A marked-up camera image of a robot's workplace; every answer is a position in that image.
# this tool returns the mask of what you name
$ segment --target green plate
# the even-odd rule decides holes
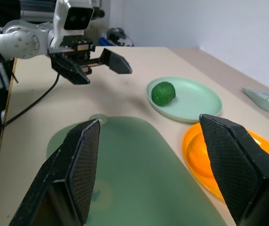
[[[163,81],[175,87],[176,97],[166,106],[160,107],[153,103],[151,91],[155,85]],[[222,102],[213,90],[185,78],[165,77],[153,80],[147,86],[147,96],[155,110],[177,121],[195,123],[198,122],[200,114],[217,116],[222,111]]]
[[[85,226],[226,226],[160,133],[132,117],[100,118],[96,182]],[[50,140],[49,157],[64,128]]]

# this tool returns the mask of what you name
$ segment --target table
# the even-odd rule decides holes
[[[75,86],[60,78],[54,90],[38,105],[4,129],[0,147],[0,226],[9,224],[46,160],[50,138],[60,129],[85,121],[93,114],[135,116],[148,121],[185,164],[181,139],[191,125],[161,116],[151,107],[145,95],[147,84],[158,77],[182,76],[209,86],[223,101],[221,117],[238,122],[269,140],[269,113],[263,113],[247,97],[241,95],[237,80],[245,82],[240,84],[240,88],[265,87],[217,59],[197,49],[174,50],[180,56],[167,48],[110,49],[129,61],[133,68],[132,75],[118,75],[106,66],[100,66],[93,68],[93,74],[89,76],[91,84],[88,86]],[[92,57],[99,56],[101,51],[101,47],[97,48]],[[6,115],[8,119],[41,96],[56,78],[56,72],[51,69],[50,60],[45,56],[19,59],[15,75],[19,84],[11,83]],[[234,226],[226,205],[201,188],[227,225]]]

